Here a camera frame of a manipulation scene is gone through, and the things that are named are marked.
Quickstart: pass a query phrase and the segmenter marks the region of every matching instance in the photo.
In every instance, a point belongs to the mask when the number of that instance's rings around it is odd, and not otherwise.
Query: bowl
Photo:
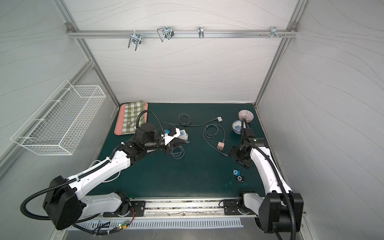
[[[235,133],[241,134],[241,120],[237,119],[232,123],[232,129]]]
[[[252,113],[251,111],[248,111],[248,110],[241,110],[241,111],[239,112],[238,116],[239,116],[239,119],[240,119],[240,120],[243,119],[243,118],[245,118],[245,120],[246,120],[247,122],[250,122],[250,121],[253,120],[253,113]]]

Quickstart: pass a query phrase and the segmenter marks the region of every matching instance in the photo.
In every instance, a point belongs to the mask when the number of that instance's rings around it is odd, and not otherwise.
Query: green table surface
[[[178,123],[180,113],[187,113],[192,118],[192,125],[207,122],[221,116],[222,122],[214,121],[225,129],[225,147],[223,152],[228,154],[234,145],[240,144],[240,135],[232,130],[232,123],[238,119],[238,112],[250,110],[255,118],[249,123],[256,137],[265,137],[252,104],[179,104],[179,103],[149,103],[148,109],[154,111],[160,121]],[[98,157],[104,160],[112,150],[132,134],[117,136],[114,134],[117,117],[112,125],[104,146]],[[148,113],[147,122],[153,123],[160,129],[155,117]],[[101,183],[90,195],[108,194],[122,191],[129,198],[146,197],[236,197],[241,191],[255,191],[265,195],[263,183],[257,168],[243,168],[234,158],[225,157],[212,149],[203,140],[203,130],[200,127],[181,127],[188,134],[189,144],[184,145],[185,155],[182,159],[174,159],[164,151],[147,154],[138,163],[122,170],[120,176],[109,183]],[[210,127],[208,133],[216,129]],[[224,133],[220,129],[218,135],[208,142],[216,147],[223,140]],[[244,182],[238,182],[233,170],[240,170]]]

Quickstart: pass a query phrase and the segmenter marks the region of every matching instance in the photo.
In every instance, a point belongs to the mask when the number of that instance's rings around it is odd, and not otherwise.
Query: checkered cloth
[[[134,103],[127,103],[125,106],[124,122],[122,125],[122,134],[135,133],[136,120],[139,114],[144,111],[145,105],[143,101],[137,101]],[[144,124],[144,115],[141,116],[139,126]]]

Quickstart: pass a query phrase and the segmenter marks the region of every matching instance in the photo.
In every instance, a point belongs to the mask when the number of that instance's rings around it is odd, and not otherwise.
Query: aluminum rail
[[[199,38],[198,30],[174,30],[172,38]],[[73,31],[70,38],[130,38],[134,31]],[[159,38],[156,30],[135,31],[143,39]],[[204,30],[204,38],[269,38],[271,30]],[[297,31],[276,30],[275,38],[295,38]]]

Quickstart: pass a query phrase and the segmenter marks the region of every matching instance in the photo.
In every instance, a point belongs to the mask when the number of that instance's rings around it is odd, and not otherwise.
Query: metal hook
[[[166,37],[168,40],[170,40],[175,35],[171,26],[159,27],[157,29],[157,34],[159,35],[161,41],[164,41]]]
[[[198,28],[198,30],[199,30],[199,38],[203,38],[204,37],[204,29],[203,29],[203,27],[199,27]]]
[[[133,42],[134,44],[136,44],[136,46],[135,46],[135,51],[136,51],[138,45],[141,44],[141,41],[142,41],[141,36],[139,34],[136,34],[134,31],[134,33],[131,34],[131,38],[129,39],[128,48],[131,45],[131,43]]]
[[[278,37],[278,38],[281,37],[281,35],[277,34],[276,31],[277,31],[276,27],[273,26],[272,29],[271,29],[271,33],[268,34],[268,36],[270,38],[272,38],[272,37]]]

